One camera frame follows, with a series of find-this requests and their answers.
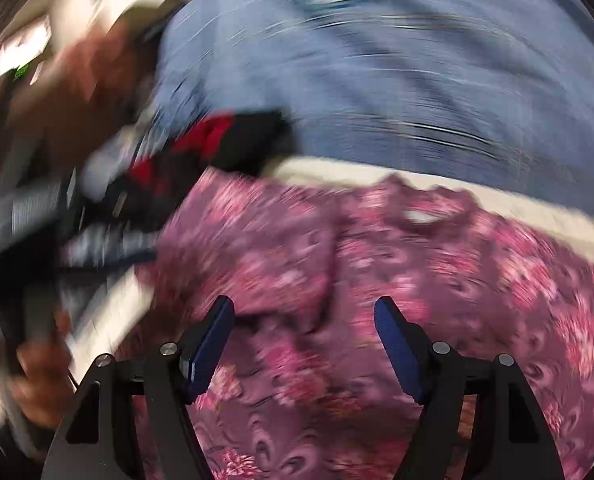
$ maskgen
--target green object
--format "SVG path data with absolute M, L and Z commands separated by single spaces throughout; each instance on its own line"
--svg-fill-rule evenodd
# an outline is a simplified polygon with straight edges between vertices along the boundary
M 30 68 L 30 63 L 26 63 L 25 65 L 20 66 L 14 73 L 13 81 L 18 81 L 24 75 L 26 75 L 26 72 L 28 72 L 29 68 Z

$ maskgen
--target floral blanket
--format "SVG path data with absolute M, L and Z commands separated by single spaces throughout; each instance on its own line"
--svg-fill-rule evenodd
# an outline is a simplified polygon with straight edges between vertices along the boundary
M 218 294 L 237 325 L 208 393 L 189 407 L 217 480 L 390 479 L 421 409 L 402 393 L 373 324 L 390 295 L 464 355 L 509 352 L 526 374 L 567 480 L 594 461 L 594 264 L 466 192 L 397 176 L 330 192 L 207 170 L 138 270 L 155 304 L 123 342 L 177 338 Z M 449 478 L 461 475 L 475 399 Z M 138 433 L 160 478 L 143 399 Z

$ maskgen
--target red fabric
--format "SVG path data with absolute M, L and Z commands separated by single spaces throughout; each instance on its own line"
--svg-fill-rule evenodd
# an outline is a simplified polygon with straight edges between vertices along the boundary
M 150 187 L 151 182 L 154 179 L 154 171 L 152 168 L 152 162 L 142 160 L 128 170 L 130 177 L 141 184 L 143 187 Z
M 173 153 L 199 152 L 204 159 L 211 159 L 217 153 L 221 137 L 234 122 L 233 115 L 223 115 L 204 119 L 193 126 L 174 143 Z

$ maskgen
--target blue gripper pad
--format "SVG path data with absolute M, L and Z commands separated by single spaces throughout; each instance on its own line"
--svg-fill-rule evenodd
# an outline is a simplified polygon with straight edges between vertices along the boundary
M 217 363 L 235 324 L 235 306 L 232 300 L 225 296 L 220 298 L 223 298 L 223 305 L 203 337 L 191 362 L 188 377 L 189 386 L 186 390 L 190 402 L 195 402 L 197 397 L 208 391 Z
M 376 301 L 374 316 L 379 339 L 388 354 L 402 391 L 420 403 L 424 389 L 419 376 L 419 361 L 395 320 L 395 316 L 399 316 L 407 323 L 405 317 L 390 298 L 379 298 Z

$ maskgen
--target denim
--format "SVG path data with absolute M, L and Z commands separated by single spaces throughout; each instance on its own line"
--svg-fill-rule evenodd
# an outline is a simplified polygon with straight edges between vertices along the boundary
M 594 215 L 594 20 L 580 0 L 193 0 L 150 132 L 281 108 L 297 150 Z

